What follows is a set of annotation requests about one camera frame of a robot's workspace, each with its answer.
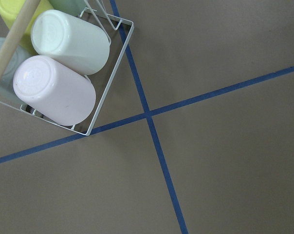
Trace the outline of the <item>pink cup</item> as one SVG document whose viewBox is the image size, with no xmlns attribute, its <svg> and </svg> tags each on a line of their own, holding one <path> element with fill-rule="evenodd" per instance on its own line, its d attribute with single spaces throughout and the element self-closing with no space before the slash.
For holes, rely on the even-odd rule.
<svg viewBox="0 0 294 234">
<path fill-rule="evenodd" d="M 33 56 L 16 70 L 13 89 L 19 99 L 59 125 L 84 121 L 96 93 L 85 77 L 47 56 Z"/>
</svg>

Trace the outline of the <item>mint green cup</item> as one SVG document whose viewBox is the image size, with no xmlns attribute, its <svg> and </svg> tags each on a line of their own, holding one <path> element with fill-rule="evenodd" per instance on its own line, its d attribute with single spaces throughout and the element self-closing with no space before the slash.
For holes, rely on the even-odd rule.
<svg viewBox="0 0 294 234">
<path fill-rule="evenodd" d="M 83 0 L 49 0 L 55 10 L 67 13 L 74 17 L 80 15 L 86 4 Z"/>
</svg>

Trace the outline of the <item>pale grey cup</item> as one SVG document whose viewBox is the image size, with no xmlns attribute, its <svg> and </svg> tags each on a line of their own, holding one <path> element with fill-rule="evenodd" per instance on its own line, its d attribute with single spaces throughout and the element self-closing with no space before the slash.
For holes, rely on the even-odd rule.
<svg viewBox="0 0 294 234">
<path fill-rule="evenodd" d="M 28 51 L 21 46 L 18 46 L 0 80 L 0 96 L 14 104 L 24 104 L 14 92 L 13 78 L 15 71 L 30 57 L 31 55 Z"/>
</svg>

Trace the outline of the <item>yellow cup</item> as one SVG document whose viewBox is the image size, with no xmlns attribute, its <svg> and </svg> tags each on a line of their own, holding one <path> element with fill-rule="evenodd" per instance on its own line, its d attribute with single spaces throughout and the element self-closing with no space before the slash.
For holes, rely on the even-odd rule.
<svg viewBox="0 0 294 234">
<path fill-rule="evenodd" d="M 31 30 L 37 17 L 53 7 L 48 0 L 0 0 L 0 16 L 9 30 L 20 34 L 19 44 L 30 54 L 36 51 L 31 42 Z"/>
</svg>

